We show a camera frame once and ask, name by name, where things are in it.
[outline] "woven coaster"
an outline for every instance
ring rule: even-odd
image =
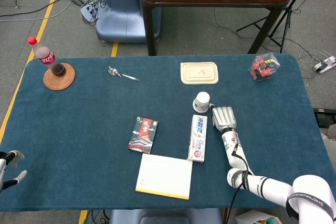
[[[75,69],[68,63],[62,63],[65,67],[63,76],[56,76],[50,69],[46,71],[43,77],[44,85],[51,90],[63,90],[69,87],[75,79]]]

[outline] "red label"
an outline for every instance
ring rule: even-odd
[[[144,118],[141,124],[141,129],[139,132],[139,138],[142,136],[148,136],[149,129],[151,127],[152,120]]]
[[[54,55],[54,53],[52,51],[50,51],[50,53],[45,57],[45,58],[40,58],[39,60],[45,64],[45,65],[48,65],[48,64],[51,64],[55,61],[56,59],[56,56]]]

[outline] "notepad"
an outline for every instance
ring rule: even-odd
[[[142,154],[135,191],[189,199],[193,162]]]

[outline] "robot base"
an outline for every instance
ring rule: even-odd
[[[162,8],[153,9],[154,39],[161,37]],[[146,34],[141,9],[128,13],[117,11],[108,5],[99,7],[96,33],[100,40],[108,42],[145,43]]]

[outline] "floor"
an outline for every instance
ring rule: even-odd
[[[0,15],[29,12],[49,3],[50,0],[18,0],[20,9],[15,8],[15,0],[0,0]],[[68,4],[67,0],[57,2],[50,15],[59,13]],[[336,54],[336,0],[307,0],[301,7],[301,14],[293,15],[287,38],[299,43],[305,49],[326,50]],[[45,9],[28,15],[3,19],[42,18]],[[237,29],[265,16],[264,9],[217,8],[216,18],[222,26]],[[5,118],[13,93],[24,70],[30,53],[26,43],[28,36],[36,36],[42,20],[23,22],[0,22],[0,122]],[[255,27],[249,27],[240,34],[254,37]],[[163,11],[163,33],[157,43],[158,55],[219,55],[245,54],[253,39],[240,39],[227,29],[220,28],[214,20],[213,8],[165,8]],[[67,57],[110,57],[112,43],[97,39],[94,27],[83,23],[79,7],[71,4],[62,14],[48,20],[42,33],[41,42],[53,49],[61,58]],[[277,47],[264,43],[269,50]],[[302,49],[290,40],[286,40],[284,51],[299,56]],[[119,44],[117,57],[146,56],[145,44]],[[336,109],[336,71],[313,74],[313,63],[300,62],[302,76],[305,79],[312,106],[315,108]],[[325,142],[333,166],[336,167],[336,142]],[[233,216],[244,211],[237,209]],[[267,210],[277,215],[283,223],[297,223],[289,220],[284,210]],[[40,211],[20,213],[0,213],[0,223],[77,223],[80,211]]]

